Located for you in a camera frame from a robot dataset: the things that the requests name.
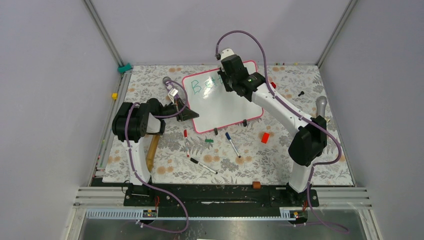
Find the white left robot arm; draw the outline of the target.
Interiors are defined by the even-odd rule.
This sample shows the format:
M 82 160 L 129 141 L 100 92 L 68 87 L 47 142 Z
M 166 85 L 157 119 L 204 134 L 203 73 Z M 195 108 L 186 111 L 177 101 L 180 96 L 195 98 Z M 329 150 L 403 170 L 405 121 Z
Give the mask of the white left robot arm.
M 165 105 L 156 98 L 150 98 L 144 103 L 123 102 L 113 118 L 111 129 L 124 146 L 130 167 L 129 182 L 142 186 L 150 181 L 151 171 L 144 150 L 145 136 L 163 135 L 165 119 L 175 117 L 177 121 L 183 122 L 199 116 L 181 99 Z

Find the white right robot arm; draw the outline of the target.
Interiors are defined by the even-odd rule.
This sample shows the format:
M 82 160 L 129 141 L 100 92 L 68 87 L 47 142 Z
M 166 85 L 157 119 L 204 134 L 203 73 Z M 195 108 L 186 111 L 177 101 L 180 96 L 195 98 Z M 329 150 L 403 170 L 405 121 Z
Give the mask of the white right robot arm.
M 287 183 L 287 201 L 293 206 L 307 199 L 312 163 L 327 146 L 327 122 L 322 116 L 312 117 L 286 101 L 267 78 L 258 72 L 249 73 L 240 56 L 232 53 L 220 57 L 218 75 L 227 92 L 256 104 L 273 116 L 291 134 L 288 154 L 293 160 Z

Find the pink framed whiteboard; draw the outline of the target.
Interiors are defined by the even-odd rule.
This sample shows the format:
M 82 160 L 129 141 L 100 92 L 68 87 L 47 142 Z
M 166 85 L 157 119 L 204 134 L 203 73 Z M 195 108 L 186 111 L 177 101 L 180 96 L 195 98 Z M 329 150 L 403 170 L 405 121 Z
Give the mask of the pink framed whiteboard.
M 218 68 L 210 69 L 182 79 L 188 107 L 199 115 L 192 120 L 198 134 L 257 119 L 264 114 L 260 106 L 234 91 L 227 92 L 218 71 Z

